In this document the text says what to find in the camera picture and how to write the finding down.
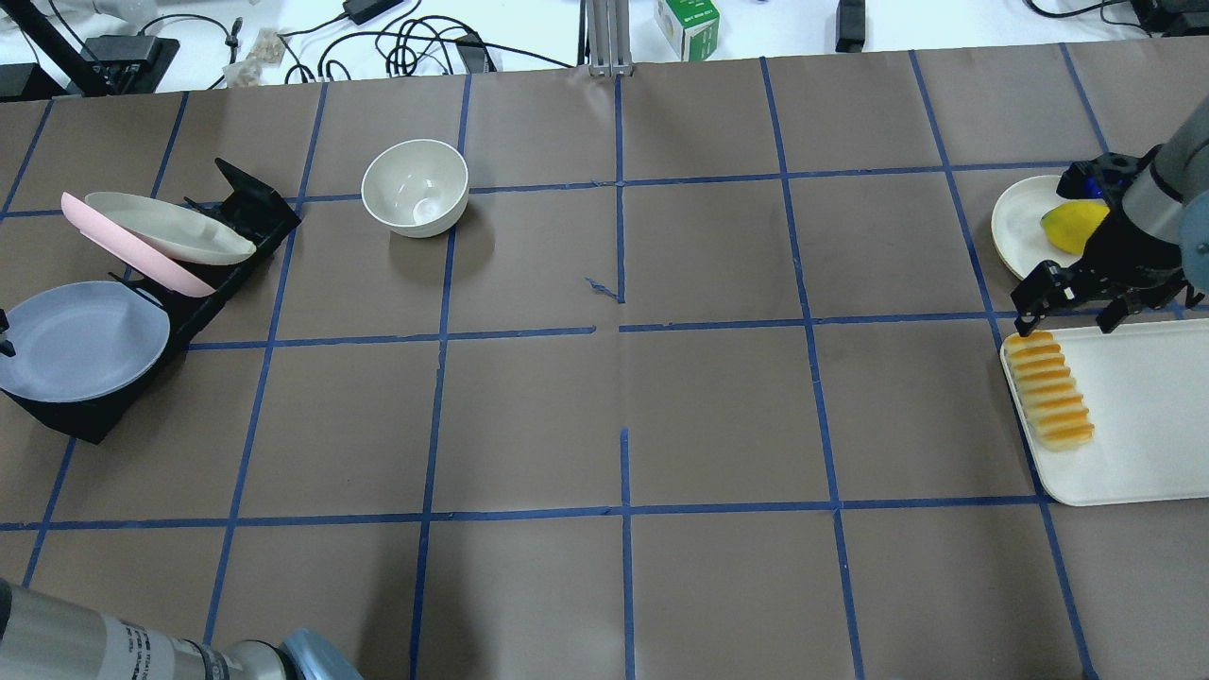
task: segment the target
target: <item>white plate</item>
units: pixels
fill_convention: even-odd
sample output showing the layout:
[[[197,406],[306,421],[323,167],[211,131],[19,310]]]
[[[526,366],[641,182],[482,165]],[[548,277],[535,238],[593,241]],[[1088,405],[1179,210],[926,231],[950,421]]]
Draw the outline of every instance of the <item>white plate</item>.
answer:
[[[115,191],[94,191],[83,202],[174,260],[235,265],[256,252],[251,241],[197,211]]]
[[[83,402],[146,373],[168,344],[168,315],[116,281],[39,293],[8,312],[15,357],[0,388],[36,402]]]
[[[1051,451],[1025,425],[1046,491],[1069,506],[1209,496],[1209,319],[1052,332],[1095,425],[1092,440]],[[1000,348],[1016,411],[1024,421]]]
[[[1070,202],[1055,194],[1059,179],[1057,174],[1022,179],[995,202],[990,234],[1000,259],[1017,278],[1028,276],[1042,260],[1053,260],[1064,267],[1078,260],[1078,255],[1055,248],[1041,229],[1042,215]]]

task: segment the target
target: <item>pink plate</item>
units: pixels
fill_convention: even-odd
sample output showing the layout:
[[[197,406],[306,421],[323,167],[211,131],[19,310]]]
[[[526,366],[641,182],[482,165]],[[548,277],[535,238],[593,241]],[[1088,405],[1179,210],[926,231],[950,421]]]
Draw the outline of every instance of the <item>pink plate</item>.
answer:
[[[141,238],[122,229],[80,198],[64,192],[60,206],[63,206],[63,217],[68,218],[68,221],[75,225],[80,234],[117,255],[122,261],[160,286],[190,298],[204,298],[214,294],[214,288],[208,283],[169,260],[163,253],[147,246]]]

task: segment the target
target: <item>white tray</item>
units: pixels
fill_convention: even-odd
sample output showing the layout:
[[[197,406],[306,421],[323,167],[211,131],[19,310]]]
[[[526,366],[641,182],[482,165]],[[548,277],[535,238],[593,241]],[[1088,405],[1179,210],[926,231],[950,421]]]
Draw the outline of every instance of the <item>white tray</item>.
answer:
[[[1046,491],[1069,506],[1209,496],[1209,319],[1053,330],[1095,425],[1074,451],[1025,438]],[[1000,348],[1016,413],[1016,384]]]

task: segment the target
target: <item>green and white box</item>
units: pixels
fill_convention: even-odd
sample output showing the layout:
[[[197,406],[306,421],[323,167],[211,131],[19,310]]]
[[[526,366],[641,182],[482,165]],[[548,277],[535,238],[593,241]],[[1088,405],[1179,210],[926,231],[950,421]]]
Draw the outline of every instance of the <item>green and white box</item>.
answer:
[[[655,0],[655,23],[682,62],[704,62],[718,47],[722,15],[710,0]]]

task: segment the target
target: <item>lemon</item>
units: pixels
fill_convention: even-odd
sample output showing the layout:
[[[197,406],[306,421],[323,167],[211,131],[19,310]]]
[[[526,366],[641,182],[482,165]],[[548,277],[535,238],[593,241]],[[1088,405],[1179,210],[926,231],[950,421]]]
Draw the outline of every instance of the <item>lemon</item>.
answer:
[[[1107,214],[1109,207],[1099,201],[1070,201],[1042,215],[1041,229],[1059,250],[1082,255],[1087,240]]]

